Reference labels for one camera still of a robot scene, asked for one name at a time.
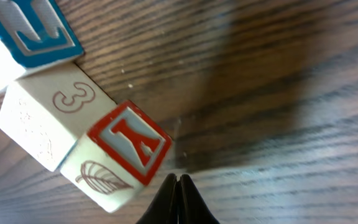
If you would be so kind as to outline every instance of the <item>number 3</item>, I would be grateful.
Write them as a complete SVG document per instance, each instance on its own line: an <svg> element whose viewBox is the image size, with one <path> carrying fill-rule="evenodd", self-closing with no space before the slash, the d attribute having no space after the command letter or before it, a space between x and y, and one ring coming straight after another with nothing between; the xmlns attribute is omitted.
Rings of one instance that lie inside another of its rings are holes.
<svg viewBox="0 0 358 224"><path fill-rule="evenodd" d="M79 111L85 103L90 103L95 99L95 92L88 84L75 82L73 86L76 88L75 92L81 92L81 94L75 93L67 97L61 91L58 91L53 96L53 105L63 113L75 113Z"/></svg>

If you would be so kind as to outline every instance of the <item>wood grain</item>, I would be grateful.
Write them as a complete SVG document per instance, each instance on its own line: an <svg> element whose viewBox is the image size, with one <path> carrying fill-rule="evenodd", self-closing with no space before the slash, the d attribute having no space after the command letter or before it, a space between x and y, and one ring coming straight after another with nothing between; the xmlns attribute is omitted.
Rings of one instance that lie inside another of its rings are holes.
<svg viewBox="0 0 358 224"><path fill-rule="evenodd" d="M175 148L108 214L0 131L0 223L135 223L189 172L221 223L358 224L358 0L57 3L76 63Z"/></svg>

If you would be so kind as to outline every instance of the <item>black tool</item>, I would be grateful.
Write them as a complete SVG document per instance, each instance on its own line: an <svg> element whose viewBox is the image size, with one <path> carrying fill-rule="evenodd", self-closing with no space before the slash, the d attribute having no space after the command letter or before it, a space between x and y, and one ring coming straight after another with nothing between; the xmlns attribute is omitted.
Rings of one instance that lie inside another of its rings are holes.
<svg viewBox="0 0 358 224"><path fill-rule="evenodd" d="M219 224L190 176L168 174L137 224Z"/></svg>

